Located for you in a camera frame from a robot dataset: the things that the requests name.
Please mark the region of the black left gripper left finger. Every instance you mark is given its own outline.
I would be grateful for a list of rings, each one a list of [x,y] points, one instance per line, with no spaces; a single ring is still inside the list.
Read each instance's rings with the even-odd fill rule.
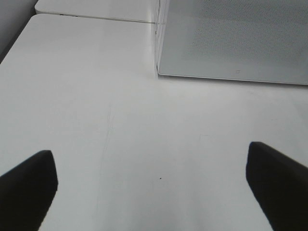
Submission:
[[[0,229],[39,230],[58,189],[53,154],[40,151],[0,177]]]

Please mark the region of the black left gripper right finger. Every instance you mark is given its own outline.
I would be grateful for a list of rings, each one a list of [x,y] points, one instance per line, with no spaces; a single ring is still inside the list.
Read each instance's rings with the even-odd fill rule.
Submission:
[[[251,142],[246,180],[274,231],[308,229],[308,168],[262,142]]]

